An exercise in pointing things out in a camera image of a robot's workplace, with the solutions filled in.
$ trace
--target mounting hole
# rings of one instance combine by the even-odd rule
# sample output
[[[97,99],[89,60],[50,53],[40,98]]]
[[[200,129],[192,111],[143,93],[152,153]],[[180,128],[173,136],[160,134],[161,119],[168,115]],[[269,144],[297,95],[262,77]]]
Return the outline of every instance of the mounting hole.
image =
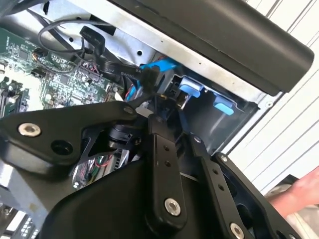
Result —
[[[51,144],[51,149],[58,155],[66,156],[73,152],[73,147],[65,140],[55,140]]]
[[[277,236],[278,236],[278,239],[287,239],[287,238],[285,237],[285,235],[284,235],[282,232],[280,232],[280,231],[276,231],[276,234],[277,234]]]
[[[221,191],[225,191],[225,188],[222,185],[218,184],[218,187]]]
[[[170,162],[169,161],[165,161],[164,163],[167,167],[170,167]]]

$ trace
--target white wall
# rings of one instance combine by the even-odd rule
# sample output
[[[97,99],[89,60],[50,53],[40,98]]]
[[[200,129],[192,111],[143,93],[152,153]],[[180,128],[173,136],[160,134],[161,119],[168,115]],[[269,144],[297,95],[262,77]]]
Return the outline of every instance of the white wall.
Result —
[[[319,166],[319,0],[247,0],[315,53],[310,71],[229,154],[267,193],[287,175]]]

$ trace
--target motherboard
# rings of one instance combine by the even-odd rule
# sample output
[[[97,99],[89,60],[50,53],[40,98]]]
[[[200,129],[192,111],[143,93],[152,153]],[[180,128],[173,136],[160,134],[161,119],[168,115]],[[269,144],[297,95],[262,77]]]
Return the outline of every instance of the motherboard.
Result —
[[[34,52],[39,47],[9,31],[0,28],[0,77],[9,72],[19,73],[19,79],[8,79],[0,82],[0,89],[6,89],[12,82],[19,84],[23,77],[32,77],[40,81],[39,97],[44,109],[62,108],[73,105],[93,104],[115,100],[115,94],[123,92],[122,86],[105,78],[95,65],[85,62],[72,73],[56,74],[48,71],[34,60]],[[68,71],[74,63],[48,52],[41,58],[42,64],[49,68]],[[25,102],[28,98],[27,89],[19,85],[18,95]],[[17,112],[26,111],[26,106],[16,104]]]

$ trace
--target green circuit board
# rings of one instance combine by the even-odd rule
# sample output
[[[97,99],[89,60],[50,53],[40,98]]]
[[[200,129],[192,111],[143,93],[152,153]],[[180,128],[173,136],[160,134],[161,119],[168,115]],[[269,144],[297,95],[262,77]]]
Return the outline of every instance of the green circuit board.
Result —
[[[5,75],[10,70],[38,78],[41,81],[40,100],[45,109],[113,101],[116,92],[123,92],[120,85],[100,75],[88,63],[69,74],[47,71],[32,57],[38,48],[32,42],[0,28],[0,74]],[[63,71],[74,67],[74,63],[50,52],[41,58],[41,62]]]

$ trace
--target black plastic frame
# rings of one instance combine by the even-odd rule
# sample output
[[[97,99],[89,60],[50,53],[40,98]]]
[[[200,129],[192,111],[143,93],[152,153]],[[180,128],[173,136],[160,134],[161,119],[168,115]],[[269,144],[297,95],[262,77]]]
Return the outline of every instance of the black plastic frame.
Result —
[[[314,53],[242,0],[109,0],[275,96],[309,70]]]

